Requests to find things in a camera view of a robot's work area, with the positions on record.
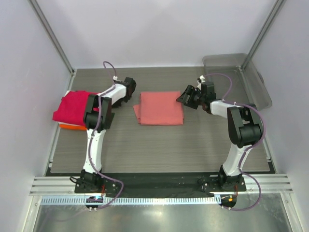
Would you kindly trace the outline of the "magenta t shirt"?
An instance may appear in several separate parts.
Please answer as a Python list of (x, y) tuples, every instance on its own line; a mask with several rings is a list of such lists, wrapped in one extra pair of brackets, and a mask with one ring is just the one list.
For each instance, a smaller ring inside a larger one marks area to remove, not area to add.
[(53, 121), (85, 126), (84, 112), (90, 94), (96, 95), (97, 93), (85, 90), (68, 91), (62, 97), (58, 109), (54, 111)]

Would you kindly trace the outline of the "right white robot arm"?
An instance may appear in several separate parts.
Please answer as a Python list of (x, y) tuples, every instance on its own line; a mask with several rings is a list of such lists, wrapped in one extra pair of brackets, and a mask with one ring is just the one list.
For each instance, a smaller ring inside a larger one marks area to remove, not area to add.
[(202, 106), (208, 114), (227, 119), (231, 148), (226, 161), (221, 165), (216, 179), (201, 179), (201, 183), (204, 191), (234, 191), (235, 186), (241, 183), (243, 162), (264, 135), (263, 123), (255, 104), (246, 105), (216, 98), (212, 82), (201, 82), (197, 87), (188, 85), (176, 101), (193, 109)]

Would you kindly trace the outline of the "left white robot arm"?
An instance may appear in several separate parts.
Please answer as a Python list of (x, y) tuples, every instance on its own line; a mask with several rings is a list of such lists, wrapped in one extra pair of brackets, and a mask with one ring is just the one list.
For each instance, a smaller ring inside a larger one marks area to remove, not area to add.
[(98, 94), (90, 94), (84, 111), (87, 133), (86, 158), (79, 178), (71, 177), (76, 193), (97, 193), (103, 188), (102, 147), (106, 131), (111, 127), (114, 113), (112, 108), (128, 102), (136, 89), (136, 81), (126, 77), (119, 81), (115, 76), (113, 85)]

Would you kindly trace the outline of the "salmon pink t shirt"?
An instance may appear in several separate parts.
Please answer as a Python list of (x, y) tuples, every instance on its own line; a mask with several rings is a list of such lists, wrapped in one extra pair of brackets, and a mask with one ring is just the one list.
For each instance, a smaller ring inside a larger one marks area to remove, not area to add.
[(140, 103), (133, 106), (138, 123), (152, 126), (183, 125), (183, 107), (176, 101), (180, 95), (180, 91), (141, 92)]

